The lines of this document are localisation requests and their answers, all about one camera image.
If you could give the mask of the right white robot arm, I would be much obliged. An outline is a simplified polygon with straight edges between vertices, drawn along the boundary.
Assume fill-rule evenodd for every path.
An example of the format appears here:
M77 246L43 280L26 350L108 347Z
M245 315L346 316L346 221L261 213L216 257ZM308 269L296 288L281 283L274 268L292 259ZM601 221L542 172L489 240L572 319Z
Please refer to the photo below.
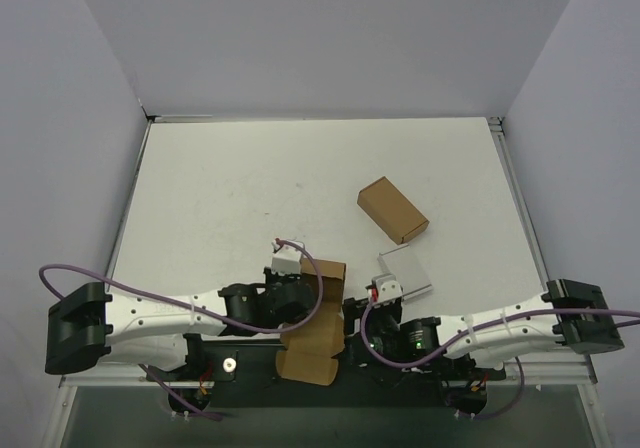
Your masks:
M500 371L505 362L568 348L579 355L615 352L624 342L601 288L558 279L525 301L462 315L401 319L401 298L342 305L345 336L360 367L464 376Z

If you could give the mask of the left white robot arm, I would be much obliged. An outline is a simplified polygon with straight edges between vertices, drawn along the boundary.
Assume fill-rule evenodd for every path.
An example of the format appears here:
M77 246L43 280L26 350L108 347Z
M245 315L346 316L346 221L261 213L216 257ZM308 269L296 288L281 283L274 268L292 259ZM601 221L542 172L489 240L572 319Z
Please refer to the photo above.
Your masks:
M193 379L204 336L280 334L309 322L322 293L298 274L171 298L93 277L48 311L45 371L67 375L101 362L143 364Z

